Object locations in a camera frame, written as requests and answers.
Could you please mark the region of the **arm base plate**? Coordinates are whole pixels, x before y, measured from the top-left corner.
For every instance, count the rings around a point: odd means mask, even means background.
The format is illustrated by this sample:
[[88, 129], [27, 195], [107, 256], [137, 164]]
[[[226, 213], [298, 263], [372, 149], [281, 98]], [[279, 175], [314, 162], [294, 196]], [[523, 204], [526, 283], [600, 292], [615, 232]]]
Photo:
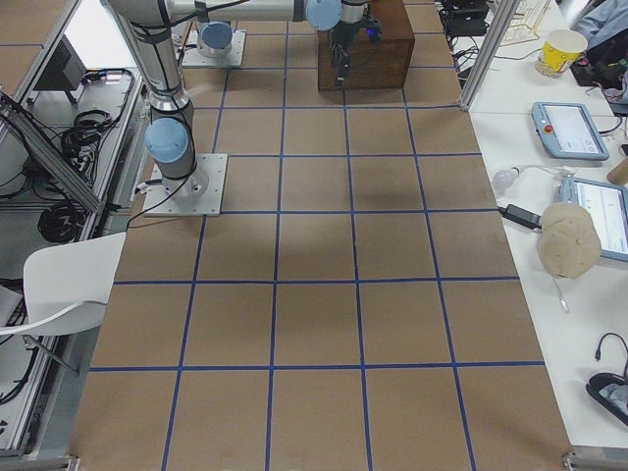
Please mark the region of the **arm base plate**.
[[181, 183], [165, 180], [151, 185], [145, 193], [142, 210], [147, 217], [201, 216], [221, 214], [228, 155], [196, 155], [195, 172]]
[[199, 38], [196, 30], [191, 30], [183, 48], [182, 66], [200, 69], [240, 68], [243, 60], [246, 33], [235, 30], [231, 43], [224, 49], [211, 48]]

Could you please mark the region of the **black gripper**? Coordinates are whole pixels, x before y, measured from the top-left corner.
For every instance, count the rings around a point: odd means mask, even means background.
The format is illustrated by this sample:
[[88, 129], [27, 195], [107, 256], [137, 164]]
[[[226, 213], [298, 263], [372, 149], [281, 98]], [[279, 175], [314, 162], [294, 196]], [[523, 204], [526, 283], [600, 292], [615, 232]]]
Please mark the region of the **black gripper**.
[[331, 67], [338, 69], [338, 86], [344, 85], [350, 72], [350, 55], [346, 49], [356, 41], [361, 29], [366, 30], [370, 42], [379, 43], [382, 40], [382, 24], [369, 13], [356, 23], [340, 21], [331, 30]]

